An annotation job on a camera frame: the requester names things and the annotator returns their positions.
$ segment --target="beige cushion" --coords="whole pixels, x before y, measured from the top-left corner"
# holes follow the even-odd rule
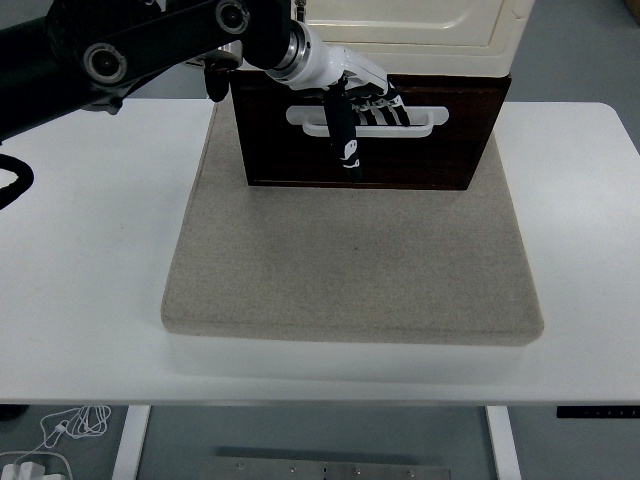
[[[543,329],[493,139],[465,192],[249,187],[230,100],[162,317],[176,333],[335,342],[522,345]]]

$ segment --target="white table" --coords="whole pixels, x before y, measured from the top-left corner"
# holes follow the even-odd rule
[[[496,125],[546,324],[526,347],[167,333],[211,109],[129,100],[0,147],[36,175],[0,211],[1,402],[640,402],[640,157],[609,107],[511,103]]]

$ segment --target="white robotic hand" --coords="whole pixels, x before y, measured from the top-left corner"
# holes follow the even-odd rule
[[[356,125],[409,126],[400,95],[380,66],[339,45],[327,45],[294,22],[289,50],[267,74],[302,96],[323,100],[329,136],[354,182],[363,179]]]

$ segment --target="wooden box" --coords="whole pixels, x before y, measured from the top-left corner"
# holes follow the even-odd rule
[[[390,75],[407,106],[444,106],[448,121],[424,138],[360,138],[364,181],[354,184],[328,138],[290,125],[304,99],[258,71],[232,74],[231,91],[250,185],[464,190],[487,144],[511,83],[509,76]]]

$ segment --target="metal plate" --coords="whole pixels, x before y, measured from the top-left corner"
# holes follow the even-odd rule
[[[213,457],[203,479],[215,480],[450,480],[448,468],[424,465]]]

